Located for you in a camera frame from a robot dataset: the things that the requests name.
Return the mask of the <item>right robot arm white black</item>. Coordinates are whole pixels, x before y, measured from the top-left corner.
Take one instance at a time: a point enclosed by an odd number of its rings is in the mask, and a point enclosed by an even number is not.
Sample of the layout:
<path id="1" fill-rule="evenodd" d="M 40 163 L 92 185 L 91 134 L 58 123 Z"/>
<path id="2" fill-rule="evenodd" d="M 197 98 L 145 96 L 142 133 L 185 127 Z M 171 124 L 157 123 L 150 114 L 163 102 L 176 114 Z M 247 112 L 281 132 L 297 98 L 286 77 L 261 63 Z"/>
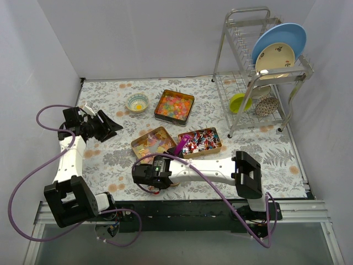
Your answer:
<path id="1" fill-rule="evenodd" d="M 270 212 L 261 181 L 261 165 L 244 151 L 217 160 L 186 160 L 167 153 L 146 157 L 153 157 L 151 164 L 140 163 L 132 167 L 135 184 L 162 190 L 181 182 L 223 183 L 234 186 L 237 195 L 248 201 L 253 218 L 260 220 Z"/>

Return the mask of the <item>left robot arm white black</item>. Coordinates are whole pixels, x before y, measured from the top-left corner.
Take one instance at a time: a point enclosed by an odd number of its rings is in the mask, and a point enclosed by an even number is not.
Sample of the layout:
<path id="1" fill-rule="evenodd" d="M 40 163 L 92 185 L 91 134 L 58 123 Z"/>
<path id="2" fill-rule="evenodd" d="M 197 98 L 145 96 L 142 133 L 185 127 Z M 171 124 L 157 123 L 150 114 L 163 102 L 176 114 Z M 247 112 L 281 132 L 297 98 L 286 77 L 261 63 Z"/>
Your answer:
<path id="1" fill-rule="evenodd" d="M 58 131 L 61 151 L 53 183 L 45 186 L 44 196 L 61 228 L 100 215 L 110 221 L 117 216 L 117 207 L 109 192 L 93 194 L 83 178 L 83 158 L 87 141 L 104 142 L 116 136 L 122 126 L 102 110 L 71 107 L 63 110 L 64 123 Z"/>

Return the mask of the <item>tin of star candies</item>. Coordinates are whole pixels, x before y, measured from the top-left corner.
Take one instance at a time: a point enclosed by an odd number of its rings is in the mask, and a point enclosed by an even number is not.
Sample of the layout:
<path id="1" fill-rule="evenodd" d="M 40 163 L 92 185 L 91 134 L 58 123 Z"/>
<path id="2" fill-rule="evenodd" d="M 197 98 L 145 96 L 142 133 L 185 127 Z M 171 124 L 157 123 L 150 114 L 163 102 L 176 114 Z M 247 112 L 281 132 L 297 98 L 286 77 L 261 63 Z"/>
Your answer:
<path id="1" fill-rule="evenodd" d="M 154 117 L 174 125 L 186 126 L 194 102 L 195 97 L 192 95 L 166 89 L 154 110 Z"/>

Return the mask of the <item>magenta plastic scoop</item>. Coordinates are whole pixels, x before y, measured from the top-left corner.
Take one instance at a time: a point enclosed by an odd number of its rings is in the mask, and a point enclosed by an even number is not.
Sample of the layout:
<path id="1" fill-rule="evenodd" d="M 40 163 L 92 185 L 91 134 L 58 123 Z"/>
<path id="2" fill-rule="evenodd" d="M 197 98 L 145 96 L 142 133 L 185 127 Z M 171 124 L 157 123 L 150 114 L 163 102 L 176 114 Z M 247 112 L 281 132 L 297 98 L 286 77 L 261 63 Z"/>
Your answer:
<path id="1" fill-rule="evenodd" d="M 183 157 L 183 148 L 189 142 L 190 139 L 191 139 L 190 135 L 188 134 L 183 135 L 180 142 L 177 144 L 177 146 L 174 149 L 174 155 L 176 157 Z"/>

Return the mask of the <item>tin of jelly candies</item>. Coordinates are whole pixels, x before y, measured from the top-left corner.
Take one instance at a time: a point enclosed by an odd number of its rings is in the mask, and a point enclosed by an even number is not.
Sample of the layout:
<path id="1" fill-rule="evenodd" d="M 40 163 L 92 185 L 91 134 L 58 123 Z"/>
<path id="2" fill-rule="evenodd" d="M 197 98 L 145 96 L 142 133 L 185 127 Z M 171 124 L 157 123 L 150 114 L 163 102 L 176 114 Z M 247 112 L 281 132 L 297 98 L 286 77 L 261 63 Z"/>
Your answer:
<path id="1" fill-rule="evenodd" d="M 163 153 L 177 144 L 167 130 L 160 126 L 131 142 L 131 147 L 138 159 L 151 153 Z"/>

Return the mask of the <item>tin of lollipops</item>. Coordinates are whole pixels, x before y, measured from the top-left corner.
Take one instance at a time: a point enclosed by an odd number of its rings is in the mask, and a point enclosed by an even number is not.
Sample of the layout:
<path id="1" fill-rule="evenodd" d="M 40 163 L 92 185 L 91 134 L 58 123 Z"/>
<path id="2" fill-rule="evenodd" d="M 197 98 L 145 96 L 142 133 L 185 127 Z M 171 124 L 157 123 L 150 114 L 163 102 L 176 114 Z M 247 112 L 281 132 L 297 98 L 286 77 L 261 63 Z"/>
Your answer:
<path id="1" fill-rule="evenodd" d="M 182 149 L 185 159 L 211 155 L 221 151 L 222 143 L 215 127 L 189 131 L 179 134 L 180 142 L 183 136 L 189 135 L 190 139 Z"/>

